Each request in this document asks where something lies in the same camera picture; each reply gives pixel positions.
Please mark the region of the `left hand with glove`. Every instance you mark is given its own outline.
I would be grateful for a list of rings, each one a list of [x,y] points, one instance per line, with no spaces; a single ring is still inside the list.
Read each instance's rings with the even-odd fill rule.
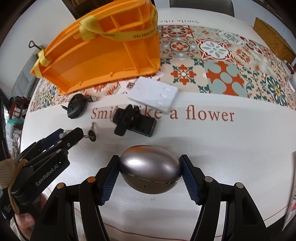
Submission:
[[[32,234],[30,228],[35,224],[35,219],[29,213],[20,214],[19,208],[10,194],[17,176],[19,175],[23,166],[27,164],[27,162],[28,161],[24,159],[16,167],[11,158],[1,161],[1,190],[3,192],[4,189],[8,189],[9,204],[12,204],[13,211],[16,211],[15,225],[19,229],[18,233],[21,233],[27,240],[29,240]]]

